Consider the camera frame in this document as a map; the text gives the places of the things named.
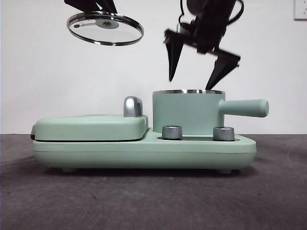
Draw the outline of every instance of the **glass lid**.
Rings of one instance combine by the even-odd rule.
[[[108,12],[79,13],[67,20],[67,28],[75,37],[107,46],[127,46],[144,35],[141,24],[132,18]]]

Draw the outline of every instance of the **lid rim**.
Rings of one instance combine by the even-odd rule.
[[[126,41],[126,42],[107,42],[107,41],[98,41],[98,40],[94,40],[88,37],[84,37],[82,35],[79,35],[77,33],[75,33],[74,31],[72,31],[70,29],[70,26],[75,23],[75,22],[79,22],[79,21],[83,21],[83,20],[88,20],[88,19],[108,19],[108,20],[114,20],[116,22],[121,22],[121,23],[125,23],[127,25],[132,26],[133,28],[135,28],[136,30],[138,30],[141,34],[141,36],[138,39],[132,40],[132,41]],[[66,26],[69,30],[69,32],[83,40],[86,42],[90,42],[90,43],[94,43],[94,44],[98,44],[98,45],[105,45],[105,46],[127,46],[127,45],[132,45],[134,43],[139,42],[143,36],[144,36],[144,28],[142,27],[142,25],[140,23],[138,23],[136,20],[129,18],[127,16],[121,15],[121,14],[117,14],[117,13],[108,13],[108,12],[102,12],[102,11],[92,11],[92,12],[82,12],[82,13],[78,13],[75,14],[73,16],[71,16],[66,23]]]
[[[153,95],[155,94],[188,94],[188,93],[194,93],[194,94],[220,94],[220,95],[225,95],[224,91],[218,91],[218,90],[161,90],[161,91],[154,91]]]

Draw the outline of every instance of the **dark gray table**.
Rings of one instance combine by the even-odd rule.
[[[307,135],[246,135],[248,168],[47,168],[28,135],[1,136],[1,230],[307,230]]]

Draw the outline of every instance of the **white wall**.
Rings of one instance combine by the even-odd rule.
[[[99,46],[68,32],[78,11],[63,0],[1,1],[1,132],[29,133],[48,116],[121,114],[123,99],[143,100],[152,125],[152,92],[204,88],[215,58],[184,47],[168,82],[163,31],[175,29],[179,0],[115,0],[139,21],[144,38],[125,47]],[[228,100],[264,98],[267,118],[226,116],[237,133],[307,133],[307,22],[293,21],[292,0],[245,0],[221,48],[241,55],[240,67],[214,88]]]

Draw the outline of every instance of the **green pot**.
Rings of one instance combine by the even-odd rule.
[[[167,90],[153,92],[153,131],[166,125],[182,126],[183,135],[212,135],[224,126],[224,115],[265,117],[266,100],[225,101],[225,92],[213,90]]]

